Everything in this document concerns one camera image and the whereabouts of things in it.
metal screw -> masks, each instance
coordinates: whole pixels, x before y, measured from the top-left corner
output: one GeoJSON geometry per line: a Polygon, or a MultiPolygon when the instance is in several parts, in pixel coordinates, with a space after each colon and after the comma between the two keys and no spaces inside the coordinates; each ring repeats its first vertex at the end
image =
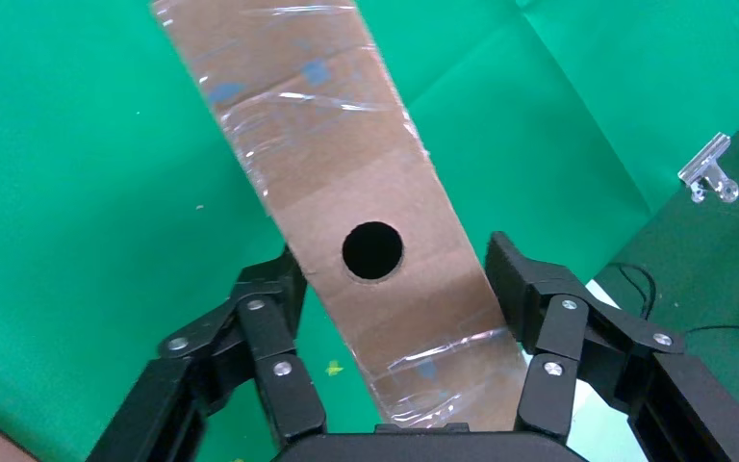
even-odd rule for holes
{"type": "Polygon", "coordinates": [[[665,347],[669,347],[670,345],[673,344],[673,339],[671,339],[669,335],[652,334],[652,339],[655,340],[658,344],[663,345],[665,347]]]}
{"type": "Polygon", "coordinates": [[[549,375],[562,375],[563,369],[559,363],[547,362],[543,365],[543,368],[545,368],[549,375]]]}
{"type": "Polygon", "coordinates": [[[189,341],[185,337],[177,337],[176,339],[171,339],[168,341],[168,349],[172,351],[183,349],[187,347],[188,345],[189,345],[189,341]]]}
{"type": "Polygon", "coordinates": [[[263,306],[265,306],[265,303],[262,300],[250,300],[247,302],[248,310],[258,310],[263,306]]]}
{"type": "Polygon", "coordinates": [[[293,366],[291,366],[291,363],[287,361],[282,361],[281,363],[276,363],[275,366],[273,366],[273,373],[275,373],[278,376],[287,375],[291,373],[293,370],[293,366]]]}

wire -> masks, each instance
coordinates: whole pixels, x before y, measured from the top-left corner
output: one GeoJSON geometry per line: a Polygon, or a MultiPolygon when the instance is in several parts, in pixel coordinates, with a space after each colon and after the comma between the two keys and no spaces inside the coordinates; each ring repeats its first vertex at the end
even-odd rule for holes
{"type": "Polygon", "coordinates": [[[701,332],[703,330],[739,330],[737,324],[715,324],[715,325],[702,325],[701,327],[693,327],[692,329],[684,332],[684,336],[693,334],[695,332],[701,332]]]}
{"type": "Polygon", "coordinates": [[[636,288],[636,291],[638,291],[639,295],[642,296],[642,310],[639,313],[639,318],[642,318],[643,320],[649,319],[650,313],[652,313],[652,308],[655,305],[655,298],[658,292],[655,285],[655,278],[652,277],[652,274],[650,274],[650,272],[646,269],[638,265],[633,265],[631,263],[614,262],[609,264],[608,266],[617,268],[624,279],[626,279],[627,282],[629,282],[634,288],[636,288]],[[643,291],[642,288],[639,287],[636,281],[634,281],[630,277],[630,275],[624,271],[625,268],[636,270],[640,272],[643,276],[645,276],[645,279],[647,279],[648,281],[648,286],[650,286],[650,292],[648,294],[645,294],[645,291],[643,291]]]}
{"type": "MultiPolygon", "coordinates": [[[[627,280],[627,282],[632,285],[636,291],[638,291],[639,295],[642,296],[642,310],[639,313],[639,317],[647,320],[650,317],[650,313],[652,313],[653,305],[655,305],[655,298],[657,293],[657,288],[655,285],[655,278],[652,277],[652,274],[650,274],[649,271],[646,269],[638,266],[633,265],[631,263],[623,263],[623,262],[614,262],[608,264],[609,267],[615,267],[619,270],[619,272],[622,274],[624,279],[627,280]],[[624,269],[633,269],[638,272],[640,272],[643,276],[645,276],[645,279],[648,281],[648,285],[650,286],[650,292],[648,294],[645,293],[645,291],[642,290],[642,288],[634,281],[629,274],[624,269]]],[[[702,332],[706,330],[739,330],[739,324],[712,324],[712,325],[702,325],[700,327],[693,327],[692,329],[687,330],[684,332],[684,336],[688,336],[690,334],[694,334],[696,332],[702,332]]]]}

cardboard strip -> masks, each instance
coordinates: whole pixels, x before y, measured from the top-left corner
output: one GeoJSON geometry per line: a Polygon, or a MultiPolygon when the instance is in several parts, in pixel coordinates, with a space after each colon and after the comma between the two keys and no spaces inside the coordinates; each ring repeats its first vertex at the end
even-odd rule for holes
{"type": "Polygon", "coordinates": [[[384,417],[510,428],[524,362],[355,5],[153,10],[384,417]]]}

green backdrop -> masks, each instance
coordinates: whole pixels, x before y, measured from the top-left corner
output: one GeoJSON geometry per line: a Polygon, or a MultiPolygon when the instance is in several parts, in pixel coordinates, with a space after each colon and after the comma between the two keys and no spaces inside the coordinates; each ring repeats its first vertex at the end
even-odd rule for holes
{"type": "MultiPolygon", "coordinates": [[[[479,253],[501,229],[589,278],[739,126],[739,1],[360,7],[479,253]]],[[[145,2],[0,0],[6,432],[41,460],[84,459],[156,343],[281,246],[145,2]]],[[[314,296],[299,349],[330,428],[370,430],[314,296]]],[[[200,460],[272,451],[249,385],[200,460]]]]}

yellow speck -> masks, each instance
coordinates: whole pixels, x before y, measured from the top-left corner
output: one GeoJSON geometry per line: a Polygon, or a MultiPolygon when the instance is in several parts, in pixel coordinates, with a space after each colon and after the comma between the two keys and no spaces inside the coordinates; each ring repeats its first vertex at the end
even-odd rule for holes
{"type": "Polygon", "coordinates": [[[340,368],[339,367],[339,362],[338,361],[330,361],[330,365],[327,366],[327,375],[329,375],[329,376],[332,377],[333,375],[336,375],[337,373],[339,373],[339,372],[341,372],[343,370],[344,370],[344,368],[340,368]]]}

